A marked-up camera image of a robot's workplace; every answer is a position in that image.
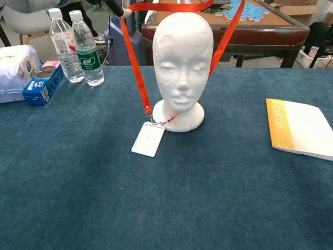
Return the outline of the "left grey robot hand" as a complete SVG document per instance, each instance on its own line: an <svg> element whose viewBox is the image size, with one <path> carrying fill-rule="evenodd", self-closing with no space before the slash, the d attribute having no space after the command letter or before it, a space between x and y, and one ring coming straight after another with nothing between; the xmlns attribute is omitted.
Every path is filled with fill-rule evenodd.
<svg viewBox="0 0 333 250"><path fill-rule="evenodd" d="M132 14L129 8L123 8L119 1L116 0L101 0L101 3L109 11L113 12L119 18L127 18Z"/></svg>

